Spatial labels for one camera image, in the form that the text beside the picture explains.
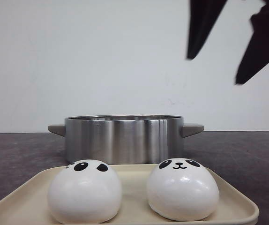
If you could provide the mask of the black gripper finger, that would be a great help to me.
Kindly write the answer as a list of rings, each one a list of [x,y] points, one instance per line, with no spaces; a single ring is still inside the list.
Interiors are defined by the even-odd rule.
[[[253,35],[236,74],[236,84],[245,84],[269,64],[269,0],[250,18]]]
[[[191,0],[187,58],[194,59],[205,44],[226,4],[225,0]]]

